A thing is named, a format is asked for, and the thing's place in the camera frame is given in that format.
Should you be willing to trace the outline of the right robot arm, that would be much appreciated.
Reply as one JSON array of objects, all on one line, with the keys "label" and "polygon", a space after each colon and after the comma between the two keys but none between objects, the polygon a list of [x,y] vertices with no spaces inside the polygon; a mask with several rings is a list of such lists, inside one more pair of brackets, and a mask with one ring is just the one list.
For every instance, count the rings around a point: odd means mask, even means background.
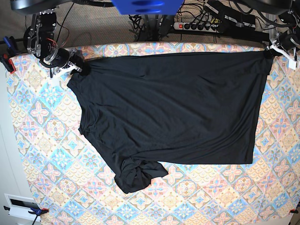
[{"label": "right robot arm", "polygon": [[12,0],[11,9],[23,15],[32,15],[31,26],[26,29],[23,44],[27,52],[50,69],[50,77],[65,73],[87,75],[90,67],[82,53],[75,48],[65,49],[54,40],[57,26],[55,9],[65,0]]}]

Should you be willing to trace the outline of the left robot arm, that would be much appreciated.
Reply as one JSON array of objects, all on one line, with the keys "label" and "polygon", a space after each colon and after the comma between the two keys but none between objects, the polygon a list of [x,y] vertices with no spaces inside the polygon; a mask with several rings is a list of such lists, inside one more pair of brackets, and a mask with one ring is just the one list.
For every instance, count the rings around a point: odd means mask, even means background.
[{"label": "left robot arm", "polygon": [[299,62],[300,2],[298,0],[234,0],[237,9],[245,14],[255,10],[270,28],[270,44],[265,48],[271,56],[283,55]]}]

